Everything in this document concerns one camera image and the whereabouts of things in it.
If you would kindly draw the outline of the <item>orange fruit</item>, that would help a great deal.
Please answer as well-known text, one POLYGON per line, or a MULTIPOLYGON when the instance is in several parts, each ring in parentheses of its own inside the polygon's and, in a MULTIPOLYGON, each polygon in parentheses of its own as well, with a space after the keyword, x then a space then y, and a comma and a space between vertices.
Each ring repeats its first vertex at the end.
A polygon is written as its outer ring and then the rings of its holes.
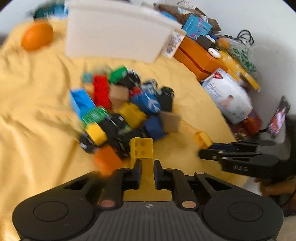
POLYGON ((53 27, 45 22, 32 24, 23 34, 21 46, 26 51, 36 51, 51 44, 54 39, 53 27))

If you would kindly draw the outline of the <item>orange building block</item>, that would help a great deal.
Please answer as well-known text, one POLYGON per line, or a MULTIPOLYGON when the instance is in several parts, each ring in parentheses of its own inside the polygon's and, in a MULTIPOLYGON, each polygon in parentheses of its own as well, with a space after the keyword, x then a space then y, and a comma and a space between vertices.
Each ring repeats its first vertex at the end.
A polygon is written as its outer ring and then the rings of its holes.
POLYGON ((110 175, 122 168, 121 158, 110 145, 101 147, 94 156, 95 164, 102 175, 110 175))

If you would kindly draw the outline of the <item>wooden cube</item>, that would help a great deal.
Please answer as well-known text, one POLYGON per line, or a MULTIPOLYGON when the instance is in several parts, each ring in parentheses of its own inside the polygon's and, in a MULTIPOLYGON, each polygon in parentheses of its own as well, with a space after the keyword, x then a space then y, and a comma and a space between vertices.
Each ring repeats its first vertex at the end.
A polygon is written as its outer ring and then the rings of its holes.
POLYGON ((172 112, 161 111, 159 118, 165 133, 177 133, 181 122, 181 116, 172 112))
POLYGON ((110 85, 109 99, 113 109, 120 108, 130 99, 130 91, 127 87, 121 85, 110 85))

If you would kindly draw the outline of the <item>blue airplane round block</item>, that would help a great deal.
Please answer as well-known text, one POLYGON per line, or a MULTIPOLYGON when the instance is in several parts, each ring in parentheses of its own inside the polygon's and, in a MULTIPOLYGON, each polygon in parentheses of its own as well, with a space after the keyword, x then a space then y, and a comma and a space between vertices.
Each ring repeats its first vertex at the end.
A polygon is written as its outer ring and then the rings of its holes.
POLYGON ((147 115, 157 114, 161 111, 161 105, 157 98, 149 92, 135 95, 130 101, 147 115))

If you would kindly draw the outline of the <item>green patterned arch block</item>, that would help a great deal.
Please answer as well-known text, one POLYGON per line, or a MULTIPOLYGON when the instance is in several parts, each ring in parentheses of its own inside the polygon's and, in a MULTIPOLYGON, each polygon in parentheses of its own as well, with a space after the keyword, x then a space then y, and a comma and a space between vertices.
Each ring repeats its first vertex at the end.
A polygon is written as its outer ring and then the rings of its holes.
POLYGON ((87 111, 82 116, 82 123, 86 127, 90 123, 99 123, 109 116, 109 112, 102 106, 97 106, 87 111))

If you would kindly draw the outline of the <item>white earbuds case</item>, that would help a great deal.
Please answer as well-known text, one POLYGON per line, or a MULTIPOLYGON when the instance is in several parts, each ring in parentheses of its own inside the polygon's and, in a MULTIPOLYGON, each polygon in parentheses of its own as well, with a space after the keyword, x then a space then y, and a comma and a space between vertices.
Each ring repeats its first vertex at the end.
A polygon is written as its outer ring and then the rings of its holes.
POLYGON ((214 48, 209 48, 208 49, 208 53, 213 56, 216 59, 220 59, 221 58, 221 54, 219 53, 218 50, 214 49, 214 48))

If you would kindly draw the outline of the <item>green patterned plastic bag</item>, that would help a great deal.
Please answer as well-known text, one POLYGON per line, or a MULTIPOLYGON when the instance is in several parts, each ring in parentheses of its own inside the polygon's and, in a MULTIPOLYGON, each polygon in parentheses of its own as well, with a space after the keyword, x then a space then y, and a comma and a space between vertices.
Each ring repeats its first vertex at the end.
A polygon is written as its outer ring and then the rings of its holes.
POLYGON ((229 39, 230 47, 228 53, 237 60, 240 65, 249 73, 255 74, 257 69, 253 56, 253 50, 246 39, 229 39))

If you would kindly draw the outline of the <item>long red building block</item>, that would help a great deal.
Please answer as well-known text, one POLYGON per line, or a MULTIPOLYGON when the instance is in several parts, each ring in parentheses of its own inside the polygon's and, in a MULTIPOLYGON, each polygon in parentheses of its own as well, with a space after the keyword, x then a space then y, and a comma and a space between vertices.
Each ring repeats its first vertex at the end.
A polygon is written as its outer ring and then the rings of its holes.
POLYGON ((105 109, 111 109, 111 101, 109 99, 109 85, 106 75, 94 75, 94 104, 102 106, 105 109))

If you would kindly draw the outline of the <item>blue tray block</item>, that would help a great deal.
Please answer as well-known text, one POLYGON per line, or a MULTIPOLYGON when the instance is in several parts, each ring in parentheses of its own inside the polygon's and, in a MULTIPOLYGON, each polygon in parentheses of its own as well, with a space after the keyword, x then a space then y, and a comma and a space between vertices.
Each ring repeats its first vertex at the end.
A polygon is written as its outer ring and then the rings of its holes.
POLYGON ((86 90, 83 88, 69 90, 69 96, 71 106, 80 120, 82 120, 82 116, 84 116, 86 112, 96 107, 86 90))

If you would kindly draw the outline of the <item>white plastic bin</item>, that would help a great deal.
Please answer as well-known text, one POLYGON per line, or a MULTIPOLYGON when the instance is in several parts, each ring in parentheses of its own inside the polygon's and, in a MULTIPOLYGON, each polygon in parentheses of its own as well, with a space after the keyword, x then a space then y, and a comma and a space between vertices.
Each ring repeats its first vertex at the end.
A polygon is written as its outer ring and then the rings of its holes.
POLYGON ((126 1, 67 1, 65 54, 152 63, 182 25, 159 11, 126 1))

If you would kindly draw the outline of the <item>yellow duplo brick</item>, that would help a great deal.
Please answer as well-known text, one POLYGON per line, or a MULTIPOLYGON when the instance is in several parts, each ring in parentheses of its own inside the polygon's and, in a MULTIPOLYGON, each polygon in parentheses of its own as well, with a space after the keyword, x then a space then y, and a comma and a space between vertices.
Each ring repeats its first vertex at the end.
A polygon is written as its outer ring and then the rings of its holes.
POLYGON ((131 102, 123 104, 117 112, 131 128, 138 128, 147 119, 147 115, 131 102))

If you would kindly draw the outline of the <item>brown woven package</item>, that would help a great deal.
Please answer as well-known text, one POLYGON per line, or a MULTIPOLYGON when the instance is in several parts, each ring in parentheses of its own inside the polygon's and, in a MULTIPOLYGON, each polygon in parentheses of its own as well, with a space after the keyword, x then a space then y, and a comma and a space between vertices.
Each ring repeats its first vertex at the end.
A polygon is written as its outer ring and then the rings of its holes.
POLYGON ((195 15, 197 17, 206 16, 208 18, 208 23, 212 26, 213 32, 217 33, 222 31, 218 22, 208 17, 199 8, 191 9, 191 8, 184 8, 182 6, 174 6, 170 4, 159 4, 159 3, 154 3, 154 8, 159 11, 166 11, 167 13, 171 14, 182 25, 185 24, 185 22, 188 20, 190 15, 195 15))

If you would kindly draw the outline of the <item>blue dinosaur box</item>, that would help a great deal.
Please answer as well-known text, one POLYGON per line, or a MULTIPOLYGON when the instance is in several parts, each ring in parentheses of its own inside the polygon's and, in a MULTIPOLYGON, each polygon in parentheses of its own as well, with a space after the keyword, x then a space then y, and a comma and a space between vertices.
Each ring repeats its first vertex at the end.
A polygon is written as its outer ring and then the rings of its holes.
POLYGON ((187 37, 197 40, 200 36, 206 37, 212 26, 202 18, 191 14, 182 29, 186 32, 187 37))

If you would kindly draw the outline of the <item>yellow hollow building block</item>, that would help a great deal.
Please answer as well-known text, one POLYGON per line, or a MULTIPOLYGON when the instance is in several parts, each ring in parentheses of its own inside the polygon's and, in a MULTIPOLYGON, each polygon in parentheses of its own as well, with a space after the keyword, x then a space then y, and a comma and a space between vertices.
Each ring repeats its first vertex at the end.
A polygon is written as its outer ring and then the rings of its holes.
POLYGON ((130 140, 130 161, 133 165, 136 160, 153 158, 152 138, 132 138, 130 140))

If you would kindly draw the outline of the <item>white baby wipes pack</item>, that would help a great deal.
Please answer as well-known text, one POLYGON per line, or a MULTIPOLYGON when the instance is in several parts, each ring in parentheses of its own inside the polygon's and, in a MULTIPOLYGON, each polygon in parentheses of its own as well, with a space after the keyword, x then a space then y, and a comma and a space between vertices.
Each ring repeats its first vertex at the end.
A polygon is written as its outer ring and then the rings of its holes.
POLYGON ((222 114, 234 125, 248 117, 253 110, 247 92, 223 69, 216 69, 202 82, 222 114))

